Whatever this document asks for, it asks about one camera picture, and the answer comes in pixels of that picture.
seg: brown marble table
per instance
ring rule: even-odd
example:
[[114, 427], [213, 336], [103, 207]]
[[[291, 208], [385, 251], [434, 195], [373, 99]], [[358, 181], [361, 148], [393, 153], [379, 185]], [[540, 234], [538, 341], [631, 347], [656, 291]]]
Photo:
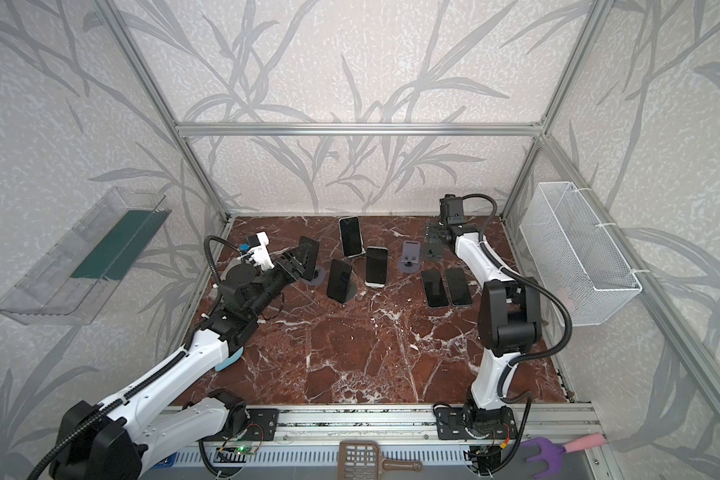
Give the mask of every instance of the brown marble table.
[[[174, 404], [197, 402], [208, 392], [227, 388], [249, 404], [297, 403], [462, 403], [477, 375], [483, 349], [476, 319], [480, 295], [469, 308], [426, 306], [420, 272], [397, 269], [404, 240], [424, 242], [424, 216], [361, 216], [365, 246], [389, 249], [388, 279], [383, 289], [365, 286], [365, 258], [353, 264], [352, 281], [358, 292], [341, 305], [327, 298], [327, 279], [313, 287], [299, 281], [285, 290], [285, 306], [278, 316], [259, 326], [246, 344], [242, 358], [221, 372], [211, 371], [184, 391]], [[481, 224], [484, 219], [473, 220]], [[318, 264], [327, 270], [332, 258], [342, 258], [338, 219], [326, 216], [238, 217], [230, 240], [265, 231], [272, 255], [291, 248], [301, 235], [319, 240]], [[498, 220], [490, 226], [488, 241], [510, 265], [514, 259]], [[220, 271], [231, 251], [224, 249]], [[439, 262], [422, 268], [464, 268], [472, 293], [477, 282], [456, 255], [446, 249]], [[193, 325], [207, 312], [213, 295], [208, 287]], [[277, 313], [279, 300], [265, 312]], [[544, 341], [537, 350], [545, 350]], [[557, 375], [548, 359], [525, 362], [510, 393], [530, 389], [537, 402], [565, 402]]]

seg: slotted scoop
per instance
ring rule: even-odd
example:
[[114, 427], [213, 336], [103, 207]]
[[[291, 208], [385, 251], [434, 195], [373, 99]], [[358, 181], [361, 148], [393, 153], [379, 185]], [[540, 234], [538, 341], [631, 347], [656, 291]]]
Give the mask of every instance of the slotted scoop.
[[337, 480], [378, 480], [390, 470], [420, 472], [421, 462], [404, 462], [384, 458], [376, 442], [341, 442], [338, 444]]

